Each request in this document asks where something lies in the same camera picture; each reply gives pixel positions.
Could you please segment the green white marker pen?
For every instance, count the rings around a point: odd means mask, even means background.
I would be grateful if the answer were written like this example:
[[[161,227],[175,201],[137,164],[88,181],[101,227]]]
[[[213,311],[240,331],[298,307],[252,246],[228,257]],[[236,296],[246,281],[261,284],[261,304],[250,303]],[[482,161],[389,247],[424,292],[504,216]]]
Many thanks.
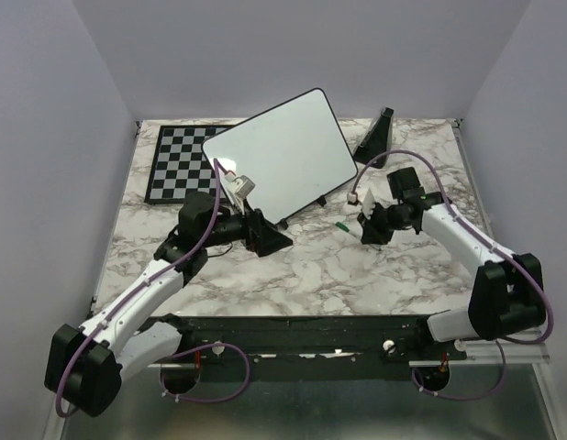
[[[341,229],[342,231],[346,232],[346,233],[354,233],[354,231],[352,229],[350,229],[348,226],[344,225],[341,222],[336,222],[335,226],[339,229]]]

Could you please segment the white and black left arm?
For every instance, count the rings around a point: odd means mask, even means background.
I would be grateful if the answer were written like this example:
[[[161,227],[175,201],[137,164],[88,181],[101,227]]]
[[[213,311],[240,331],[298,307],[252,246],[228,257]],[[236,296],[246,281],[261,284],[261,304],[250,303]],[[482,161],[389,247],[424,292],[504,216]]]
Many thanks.
[[[66,418],[81,410],[96,417],[116,398],[130,372],[159,358],[188,359],[194,348],[188,334],[168,323],[139,329],[197,276],[209,248],[236,241],[258,257],[293,244],[259,209],[245,204],[233,214],[217,196],[188,194],[176,226],[137,280],[100,313],[77,327],[64,324],[53,335],[44,384],[55,394],[56,413]]]

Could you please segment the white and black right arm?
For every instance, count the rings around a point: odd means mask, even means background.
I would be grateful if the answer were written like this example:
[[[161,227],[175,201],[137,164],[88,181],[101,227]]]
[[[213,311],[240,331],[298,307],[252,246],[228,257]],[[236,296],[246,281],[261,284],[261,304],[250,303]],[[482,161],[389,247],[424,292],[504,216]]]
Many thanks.
[[[431,359],[456,339],[494,340],[544,324],[542,272],[532,254],[502,247],[456,209],[442,192],[426,192],[412,167],[387,177],[394,203],[384,207],[372,192],[351,193],[359,204],[363,244],[386,245],[396,231],[414,230],[437,240],[472,275],[467,306],[423,319],[412,336],[414,352]]]

